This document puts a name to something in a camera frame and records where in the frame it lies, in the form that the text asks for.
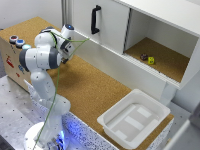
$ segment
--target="yellow object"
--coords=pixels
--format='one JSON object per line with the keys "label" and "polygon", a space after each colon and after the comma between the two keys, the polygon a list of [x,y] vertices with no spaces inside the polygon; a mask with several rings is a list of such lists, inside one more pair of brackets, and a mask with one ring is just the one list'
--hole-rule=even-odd
{"label": "yellow object", "polygon": [[154,64],[154,58],[153,57],[148,57],[148,64],[153,65]]}

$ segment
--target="white robotic arm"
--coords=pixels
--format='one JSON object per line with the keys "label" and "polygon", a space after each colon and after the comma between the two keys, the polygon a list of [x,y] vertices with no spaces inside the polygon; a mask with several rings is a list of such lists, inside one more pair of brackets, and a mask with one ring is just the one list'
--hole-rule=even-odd
{"label": "white robotic arm", "polygon": [[[74,51],[74,47],[69,41],[73,32],[74,28],[71,25],[64,25],[61,32],[47,27],[36,36],[36,48],[22,50],[19,55],[21,65],[26,71],[31,72],[31,82],[36,96],[40,98],[40,104],[49,109],[54,100],[55,86],[46,69],[56,69],[61,61],[66,63],[70,59]],[[66,98],[56,95],[52,112],[38,142],[41,149],[49,149],[48,143],[62,131],[61,117],[69,111],[70,107],[70,102]]]}

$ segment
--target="handle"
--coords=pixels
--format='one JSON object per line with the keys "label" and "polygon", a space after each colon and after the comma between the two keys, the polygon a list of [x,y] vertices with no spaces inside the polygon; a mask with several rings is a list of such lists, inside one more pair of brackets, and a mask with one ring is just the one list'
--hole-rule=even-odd
{"label": "handle", "polygon": [[100,30],[96,28],[96,12],[101,10],[101,7],[96,5],[96,8],[92,10],[92,24],[91,24],[91,31],[92,34],[98,33]]}

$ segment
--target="green cable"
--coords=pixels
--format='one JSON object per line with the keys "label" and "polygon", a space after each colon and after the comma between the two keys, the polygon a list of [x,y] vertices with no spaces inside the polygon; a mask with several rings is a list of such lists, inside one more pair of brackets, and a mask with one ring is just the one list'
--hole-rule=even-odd
{"label": "green cable", "polygon": [[[56,40],[55,40],[55,38],[54,38],[54,36],[53,36],[53,34],[56,34],[56,33],[50,32],[50,34],[51,34],[51,36],[52,36],[52,38],[53,38],[53,40],[54,40],[55,46],[56,46],[56,48],[57,48]],[[69,56],[69,58],[70,58],[70,57],[77,51],[77,49],[78,49],[83,43],[85,43],[86,41],[89,40],[89,38],[86,39],[86,40],[83,40],[83,41],[73,41],[73,40],[69,40],[69,39],[65,39],[65,40],[70,41],[70,42],[82,42],[82,43],[73,51],[73,53]],[[53,105],[54,105],[54,103],[55,103],[56,94],[57,94],[57,89],[58,89],[58,82],[59,82],[59,74],[60,74],[60,66],[58,67],[58,76],[57,76],[56,90],[55,90],[55,95],[54,95],[54,98],[53,98],[53,103],[51,104],[50,110],[49,110],[49,112],[48,112],[48,114],[47,114],[47,117],[46,117],[46,119],[45,119],[44,125],[42,126],[42,129],[41,129],[41,131],[40,131],[40,133],[39,133],[39,136],[38,136],[38,138],[37,138],[37,140],[36,140],[36,143],[35,143],[35,145],[34,145],[34,147],[33,147],[33,150],[35,149],[35,146],[37,145],[37,143],[38,143],[38,141],[39,141],[39,139],[40,139],[40,136],[41,136],[41,134],[42,134],[42,131],[43,131],[43,129],[44,129],[44,126],[45,126],[46,123],[47,123],[47,119],[49,118],[49,115],[50,115],[51,110],[52,110],[52,108],[53,108]]]}

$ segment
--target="white plastic bin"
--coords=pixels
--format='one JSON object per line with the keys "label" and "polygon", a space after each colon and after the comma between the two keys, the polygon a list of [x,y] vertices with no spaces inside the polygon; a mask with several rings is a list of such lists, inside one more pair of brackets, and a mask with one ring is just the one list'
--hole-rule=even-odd
{"label": "white plastic bin", "polygon": [[135,89],[97,121],[105,133],[126,149],[137,148],[169,115],[170,109]]}

